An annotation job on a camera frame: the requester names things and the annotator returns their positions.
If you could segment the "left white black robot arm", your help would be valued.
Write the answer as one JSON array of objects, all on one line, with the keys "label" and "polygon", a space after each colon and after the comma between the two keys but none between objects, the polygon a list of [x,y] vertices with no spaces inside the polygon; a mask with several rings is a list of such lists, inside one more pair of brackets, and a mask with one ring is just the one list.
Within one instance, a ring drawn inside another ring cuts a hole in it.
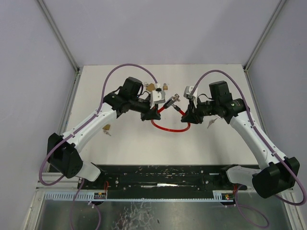
[{"label": "left white black robot arm", "polygon": [[100,169],[93,163],[82,160],[80,154],[87,142],[106,125],[111,124],[129,110],[139,112],[141,120],[159,120],[158,104],[165,102],[165,92],[159,84],[147,98],[142,99],[138,93],[143,86],[136,78],[128,77],[123,86],[103,97],[99,105],[87,118],[61,135],[56,133],[48,138],[48,163],[66,178],[81,177],[95,181]]}]

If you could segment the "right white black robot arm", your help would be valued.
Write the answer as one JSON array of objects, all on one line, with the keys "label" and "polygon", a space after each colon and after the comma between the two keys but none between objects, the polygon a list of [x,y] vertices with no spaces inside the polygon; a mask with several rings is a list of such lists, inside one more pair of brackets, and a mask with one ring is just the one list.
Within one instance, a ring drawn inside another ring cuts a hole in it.
[{"label": "right white black robot arm", "polygon": [[183,123],[201,124],[205,116],[217,115],[224,119],[245,141],[255,156],[259,169],[236,164],[222,168],[222,176],[233,184],[252,187],[262,198],[268,198],[295,185],[299,162],[288,158],[263,133],[252,115],[248,114],[244,101],[233,99],[227,82],[209,85],[211,99],[202,102],[193,86],[187,86],[184,97],[188,108],[181,118]]}]

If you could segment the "silver key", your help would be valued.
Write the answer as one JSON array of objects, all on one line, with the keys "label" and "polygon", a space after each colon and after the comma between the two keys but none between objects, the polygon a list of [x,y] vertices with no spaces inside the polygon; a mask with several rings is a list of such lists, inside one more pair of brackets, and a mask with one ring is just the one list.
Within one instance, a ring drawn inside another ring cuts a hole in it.
[{"label": "silver key", "polygon": [[177,93],[172,98],[174,102],[180,102],[179,95]]}]

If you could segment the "red cable lock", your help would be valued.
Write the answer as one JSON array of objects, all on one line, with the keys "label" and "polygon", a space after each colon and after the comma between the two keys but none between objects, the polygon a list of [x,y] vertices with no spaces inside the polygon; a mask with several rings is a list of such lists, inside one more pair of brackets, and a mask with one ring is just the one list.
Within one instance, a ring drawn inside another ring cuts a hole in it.
[{"label": "red cable lock", "polygon": [[[173,101],[173,96],[171,96],[164,105],[158,109],[158,112],[161,114],[168,108],[173,108],[176,110],[181,116],[183,116],[185,113],[181,110],[179,106],[176,105],[177,102]],[[162,123],[158,124],[154,120],[151,120],[151,124],[156,127],[157,129],[160,129],[162,131],[166,132],[172,132],[172,133],[183,133],[190,129],[191,124],[186,123],[185,127],[181,127],[179,125],[179,122],[176,120],[175,113],[171,113],[171,115],[167,115],[166,118],[163,118]]]}]

